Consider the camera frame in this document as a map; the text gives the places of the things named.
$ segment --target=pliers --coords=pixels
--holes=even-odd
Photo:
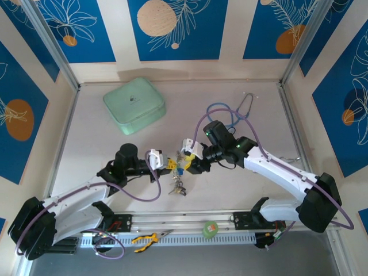
[[[152,239],[152,240],[145,247],[143,247],[141,249],[136,249],[136,250],[134,250],[134,252],[135,253],[141,253],[141,252],[145,251],[148,247],[150,247],[154,243],[158,243],[159,239],[161,239],[162,237],[165,237],[166,235],[170,234],[172,231],[173,231],[173,229],[172,230],[167,230],[167,231],[164,231],[164,232],[161,232],[161,233],[153,233],[153,234],[148,235],[148,236],[136,237],[135,239],[132,240],[132,243],[136,243],[136,242],[138,242],[139,240],[142,240],[142,239]]]

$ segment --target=white table surface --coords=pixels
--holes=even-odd
[[[275,83],[187,81],[154,84],[166,99],[167,114],[129,136],[120,132],[102,101],[102,97],[118,85],[81,88],[53,187],[53,196],[95,176],[107,161],[114,159],[115,153],[124,143],[135,144],[139,149],[140,159],[151,148],[162,150],[169,157],[175,158],[175,152],[180,149],[182,140],[193,138],[196,124],[205,114],[208,105],[225,102],[235,109],[243,99],[244,91],[259,97],[254,100],[249,120],[265,149],[277,157],[297,157]],[[225,112],[214,114],[213,118],[225,124],[230,123],[230,115]],[[208,120],[204,120],[200,130],[207,123]],[[244,122],[236,126],[235,137],[240,136],[254,138]],[[210,144],[202,130],[197,140]],[[240,167],[230,171],[218,164],[212,165],[210,173],[184,173],[183,184],[188,193],[186,197],[168,195],[173,189],[170,185],[173,182],[172,175],[162,176],[160,182],[162,195],[153,203],[135,201],[123,193],[117,193],[105,201],[115,212],[149,212],[249,209],[261,197],[291,197],[284,189],[259,174]],[[153,198],[157,194],[157,185],[150,184],[149,177],[134,180],[125,188],[141,198]]]

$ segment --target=white wall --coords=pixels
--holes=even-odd
[[[16,260],[15,244],[6,232],[25,200],[43,197],[74,92],[62,75],[56,83],[52,81],[2,9],[0,26],[1,42],[49,99],[22,182],[16,185],[0,177],[0,217],[6,219],[0,240],[0,275],[11,275]]]
[[[97,0],[115,63],[71,64],[80,82],[188,79],[280,79],[289,59],[243,60],[259,0],[229,0],[219,60],[140,62],[127,0]]]
[[[343,234],[360,275],[367,275],[368,271],[368,236],[358,218],[358,211],[368,208],[368,167],[343,178],[312,93],[367,19],[366,0],[354,0],[306,78],[297,69],[288,85],[309,144],[312,166],[316,173],[325,171],[333,175],[339,186],[343,207],[355,224],[353,231],[344,230]]]

